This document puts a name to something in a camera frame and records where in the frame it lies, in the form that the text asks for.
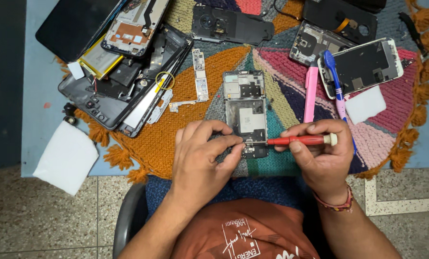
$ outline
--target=phone screen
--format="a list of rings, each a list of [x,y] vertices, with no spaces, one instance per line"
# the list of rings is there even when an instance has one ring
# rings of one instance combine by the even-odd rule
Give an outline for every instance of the phone screen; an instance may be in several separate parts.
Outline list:
[[[77,60],[126,0],[60,0],[37,31],[37,40],[64,62]]]

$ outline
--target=bracelet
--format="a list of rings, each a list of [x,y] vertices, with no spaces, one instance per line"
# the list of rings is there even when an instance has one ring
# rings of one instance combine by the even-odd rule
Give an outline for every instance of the bracelet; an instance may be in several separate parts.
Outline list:
[[[353,201],[353,194],[352,194],[352,188],[350,188],[350,186],[347,184],[347,190],[349,192],[348,196],[347,196],[347,201],[339,206],[334,206],[334,205],[330,205],[322,200],[320,200],[320,198],[318,197],[318,195],[313,192],[313,196],[315,197],[315,199],[320,203],[320,205],[322,205],[323,207],[330,209],[332,211],[335,212],[352,212],[352,201]]]

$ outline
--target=orange t-shirt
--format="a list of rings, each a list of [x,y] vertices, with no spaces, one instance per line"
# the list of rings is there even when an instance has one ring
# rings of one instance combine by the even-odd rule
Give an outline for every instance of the orange t-shirt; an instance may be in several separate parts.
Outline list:
[[[179,235],[171,258],[319,259],[297,209],[255,199],[202,209]]]

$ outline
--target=fingernail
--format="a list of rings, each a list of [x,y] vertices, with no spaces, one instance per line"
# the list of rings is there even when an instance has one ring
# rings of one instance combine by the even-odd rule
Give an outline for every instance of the fingernail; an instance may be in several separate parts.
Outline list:
[[[289,149],[293,152],[293,153],[297,153],[300,151],[301,146],[299,144],[298,141],[293,141],[289,144]]]

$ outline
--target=white foam block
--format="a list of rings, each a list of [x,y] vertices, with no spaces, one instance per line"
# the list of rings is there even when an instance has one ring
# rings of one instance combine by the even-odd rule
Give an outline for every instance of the white foam block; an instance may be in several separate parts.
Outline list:
[[[33,176],[75,195],[98,156],[93,141],[84,132],[62,121]]]
[[[387,108],[379,85],[346,101],[346,110],[353,124],[374,117]]]
[[[75,78],[75,80],[81,79],[85,76],[85,73],[83,72],[79,62],[68,63],[68,68],[71,71],[72,76],[73,78]]]

